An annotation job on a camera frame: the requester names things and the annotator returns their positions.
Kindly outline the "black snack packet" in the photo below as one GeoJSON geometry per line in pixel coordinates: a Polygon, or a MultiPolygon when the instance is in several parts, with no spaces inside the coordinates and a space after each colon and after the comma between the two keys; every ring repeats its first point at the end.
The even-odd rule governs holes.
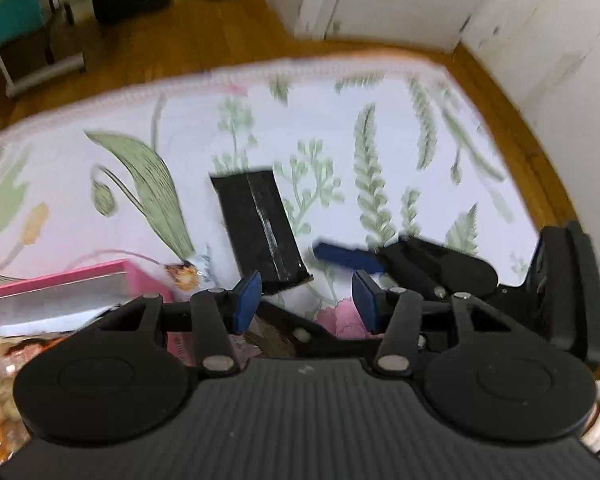
{"type": "Polygon", "coordinates": [[[272,170],[212,176],[210,180],[241,274],[259,272],[265,296],[312,280],[272,170]]]}

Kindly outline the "mixed nuts bag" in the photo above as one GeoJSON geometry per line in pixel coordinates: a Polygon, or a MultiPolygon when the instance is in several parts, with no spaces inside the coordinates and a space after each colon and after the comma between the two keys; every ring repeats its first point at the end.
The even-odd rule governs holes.
{"type": "Polygon", "coordinates": [[[0,464],[7,462],[29,441],[14,399],[18,372],[36,356],[63,341],[65,333],[0,336],[0,464]]]}

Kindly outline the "floral bed sheet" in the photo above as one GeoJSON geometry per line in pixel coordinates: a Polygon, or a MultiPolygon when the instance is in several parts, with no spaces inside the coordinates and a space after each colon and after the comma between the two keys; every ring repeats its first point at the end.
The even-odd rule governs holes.
{"type": "Polygon", "coordinates": [[[0,335],[61,332],[96,313],[6,292],[114,260],[180,298],[239,271],[211,179],[270,170],[308,284],[276,304],[341,321],[346,271],[318,240],[363,248],[415,234],[483,258],[504,283],[538,230],[486,121],[442,67],[325,58],[140,84],[0,132],[0,335]]]}

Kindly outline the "pink storage box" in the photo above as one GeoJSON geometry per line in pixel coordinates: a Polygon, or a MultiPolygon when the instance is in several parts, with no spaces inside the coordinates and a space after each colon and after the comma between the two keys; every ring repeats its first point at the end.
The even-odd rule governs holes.
{"type": "Polygon", "coordinates": [[[0,285],[0,337],[72,332],[145,294],[172,300],[168,286],[129,260],[0,285]]]}

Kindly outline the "white rolling side table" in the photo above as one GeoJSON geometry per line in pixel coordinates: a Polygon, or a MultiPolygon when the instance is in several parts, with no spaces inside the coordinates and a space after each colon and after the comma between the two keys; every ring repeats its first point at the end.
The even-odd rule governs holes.
{"type": "Polygon", "coordinates": [[[0,44],[0,73],[9,99],[54,79],[86,72],[84,53],[62,50],[54,39],[55,32],[73,32],[75,24],[70,6],[64,6],[42,28],[0,44]]]}

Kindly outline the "teal tote bag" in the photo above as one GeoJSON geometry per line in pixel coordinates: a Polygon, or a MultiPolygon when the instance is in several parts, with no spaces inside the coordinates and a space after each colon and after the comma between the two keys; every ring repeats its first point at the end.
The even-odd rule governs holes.
{"type": "Polygon", "coordinates": [[[0,45],[44,25],[40,0],[0,0],[0,45]]]}

